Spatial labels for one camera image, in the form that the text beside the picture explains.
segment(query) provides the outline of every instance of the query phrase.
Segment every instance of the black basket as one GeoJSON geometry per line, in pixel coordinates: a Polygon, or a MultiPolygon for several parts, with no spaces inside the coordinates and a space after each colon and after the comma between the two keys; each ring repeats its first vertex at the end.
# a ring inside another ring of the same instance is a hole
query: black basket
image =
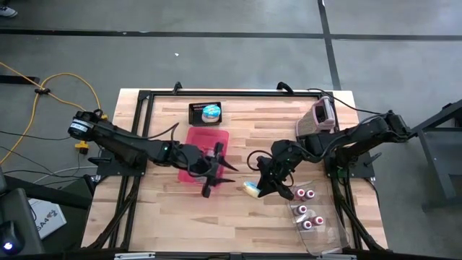
{"type": "Polygon", "coordinates": [[[193,126],[216,126],[222,122],[222,103],[211,102],[211,103],[194,103],[189,104],[189,124],[193,126]],[[220,114],[217,122],[206,123],[202,121],[202,110],[208,105],[216,105],[220,109],[220,114]]]}

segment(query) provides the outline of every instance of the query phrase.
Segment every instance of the yellow cable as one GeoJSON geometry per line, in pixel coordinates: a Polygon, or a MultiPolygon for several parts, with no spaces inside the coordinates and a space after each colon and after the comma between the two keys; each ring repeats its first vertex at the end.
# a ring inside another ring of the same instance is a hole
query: yellow cable
{"type": "MultiPolygon", "coordinates": [[[[24,79],[26,79],[28,82],[32,83],[33,85],[35,85],[36,87],[38,87],[38,88],[40,88],[40,89],[42,89],[42,90],[45,89],[45,84],[46,84],[50,79],[53,79],[53,78],[55,78],[55,77],[64,76],[64,75],[76,77],[77,79],[80,79],[80,81],[82,81],[83,83],[85,83],[85,84],[90,88],[90,90],[92,91],[93,95],[95,96],[95,99],[96,99],[96,103],[97,103],[98,108],[101,109],[100,100],[99,100],[99,98],[98,98],[98,96],[97,96],[97,94],[96,94],[96,92],[95,92],[95,89],[93,89],[92,85],[90,85],[90,84],[89,84],[85,79],[83,79],[81,76],[78,76],[78,75],[72,74],[72,73],[64,72],[64,73],[60,73],[60,74],[55,74],[55,75],[49,76],[48,78],[46,78],[46,79],[42,82],[42,84],[37,84],[37,83],[35,83],[34,81],[32,81],[31,79],[29,79],[28,77],[26,77],[26,76],[24,76],[23,74],[21,74],[20,72],[14,70],[12,67],[10,67],[10,66],[4,64],[3,62],[0,62],[0,65],[4,66],[5,68],[9,69],[10,71],[12,71],[12,72],[14,72],[14,73],[16,73],[16,74],[18,74],[18,75],[20,75],[21,77],[23,77],[24,79]]],[[[56,96],[55,96],[54,94],[52,94],[52,93],[49,93],[49,95],[50,95],[52,98],[56,99],[57,101],[59,101],[59,102],[61,102],[61,103],[63,103],[63,104],[72,105],[72,106],[74,106],[74,107],[76,107],[76,108],[78,108],[78,109],[80,109],[80,110],[82,110],[82,111],[85,111],[85,109],[84,109],[82,106],[77,105],[76,103],[62,100],[61,98],[56,97],[56,96]]],[[[38,103],[38,98],[39,98],[39,97],[40,97],[39,94],[36,94],[36,95],[35,95],[34,105],[33,105],[33,108],[32,108],[32,115],[31,115],[31,117],[30,117],[29,124],[27,125],[27,128],[24,130],[24,133],[23,133],[22,135],[25,135],[25,134],[29,131],[29,128],[32,126],[32,122],[34,121],[34,117],[35,117],[35,109],[36,109],[36,107],[37,107],[37,103],[38,103]]],[[[16,144],[14,144],[13,148],[11,148],[11,151],[13,151],[13,150],[18,146],[18,144],[22,141],[23,138],[24,138],[24,137],[21,136],[21,137],[17,140],[16,144]]],[[[12,153],[11,151],[8,152],[8,153],[5,155],[5,157],[3,157],[3,159],[0,161],[0,165],[11,155],[11,153],[12,153]]]]}
{"type": "Polygon", "coordinates": [[[37,107],[38,103],[38,98],[40,97],[39,94],[35,94],[35,99],[34,99],[34,105],[32,106],[32,114],[30,115],[30,120],[29,124],[27,125],[26,129],[24,130],[24,133],[22,133],[23,136],[21,136],[17,141],[16,144],[13,145],[13,148],[10,149],[10,151],[1,159],[0,165],[3,164],[3,162],[11,155],[12,151],[18,146],[18,144],[22,141],[24,138],[24,135],[27,134],[27,131],[29,131],[30,126],[32,126],[32,122],[34,121],[35,117],[35,108],[37,107]]]}

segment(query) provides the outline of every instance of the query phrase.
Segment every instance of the wooden table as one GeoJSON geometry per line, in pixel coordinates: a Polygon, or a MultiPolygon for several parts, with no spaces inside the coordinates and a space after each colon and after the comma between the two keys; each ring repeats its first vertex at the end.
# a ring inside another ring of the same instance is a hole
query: wooden table
{"type": "MultiPolygon", "coordinates": [[[[115,125],[131,130],[138,91],[120,91],[113,119],[115,125]]],[[[335,91],[334,95],[354,105],[352,92],[335,91]]],[[[223,122],[217,128],[229,131],[226,159],[239,170],[226,170],[225,177],[236,182],[222,184],[209,199],[205,199],[200,195],[200,186],[178,181],[177,169],[158,167],[149,162],[147,173],[141,180],[130,250],[306,252],[283,198],[271,194],[253,199],[240,187],[244,181],[258,181],[260,175],[247,167],[248,154],[253,150],[269,151],[273,141],[278,139],[295,139],[295,121],[310,109],[315,98],[156,97],[149,135],[180,122],[175,139],[184,142],[190,127],[188,104],[208,101],[222,101],[223,122]]],[[[356,111],[339,102],[336,102],[336,109],[341,129],[358,123],[356,111]]],[[[140,122],[139,134],[143,124],[140,122]]],[[[309,162],[300,163],[294,178],[295,182],[327,180],[323,163],[309,162]]],[[[109,223],[116,208],[120,182],[120,177],[109,177],[98,185],[82,246],[93,242],[109,223]]],[[[375,192],[362,179],[352,179],[351,182],[358,218],[377,242],[387,247],[375,192]]],[[[351,237],[351,229],[347,228],[347,232],[351,237]]]]}

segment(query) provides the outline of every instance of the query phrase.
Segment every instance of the pink tray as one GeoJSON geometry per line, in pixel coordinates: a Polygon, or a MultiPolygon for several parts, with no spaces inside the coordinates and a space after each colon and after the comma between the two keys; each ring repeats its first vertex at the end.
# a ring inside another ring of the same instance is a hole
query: pink tray
{"type": "MultiPolygon", "coordinates": [[[[230,133],[223,130],[208,129],[201,127],[191,127],[188,130],[188,136],[186,137],[186,144],[194,144],[199,147],[200,150],[207,153],[209,150],[213,151],[215,144],[221,142],[223,146],[222,155],[226,155],[228,148],[228,139],[230,138],[230,133]]],[[[221,178],[223,176],[223,166],[220,165],[217,172],[217,177],[221,178]]],[[[193,178],[188,175],[188,172],[185,170],[180,170],[178,173],[178,180],[186,183],[203,183],[202,178],[193,178]]]]}

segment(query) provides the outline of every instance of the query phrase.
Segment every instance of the gray floor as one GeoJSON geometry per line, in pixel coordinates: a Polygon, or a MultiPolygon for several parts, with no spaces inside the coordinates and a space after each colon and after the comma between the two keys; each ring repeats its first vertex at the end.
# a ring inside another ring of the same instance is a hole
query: gray floor
{"type": "MultiPolygon", "coordinates": [[[[32,29],[321,33],[316,0],[13,0],[19,16],[0,27],[32,29]]],[[[332,33],[460,35],[458,0],[325,0],[332,33]]],[[[357,106],[393,109],[415,126],[446,103],[462,97],[460,42],[333,41],[343,90],[353,90],[357,106]]],[[[73,72],[93,84],[103,110],[113,111],[122,87],[332,89],[323,40],[242,38],[103,38],[0,36],[0,61],[44,79],[73,72]]],[[[1,74],[9,74],[0,68],[1,74]]],[[[57,79],[49,87],[59,97],[95,108],[83,84],[57,79]]],[[[31,87],[0,87],[0,121],[5,131],[22,132],[32,109],[31,87]]],[[[42,97],[30,134],[65,137],[73,108],[42,97]]],[[[1,146],[16,138],[2,136],[1,146]]],[[[26,139],[17,151],[51,170],[77,166],[75,141],[26,139]]],[[[381,212],[390,248],[428,256],[462,257],[461,209],[425,214],[421,204],[440,195],[417,139],[374,149],[381,212]]],[[[81,165],[89,165],[81,157],[81,165]]],[[[41,170],[11,156],[4,170],[41,170]]],[[[94,173],[82,170],[79,174],[94,173]]],[[[35,181],[39,175],[18,173],[35,181]]],[[[40,183],[59,181],[47,178],[40,183]]]]}

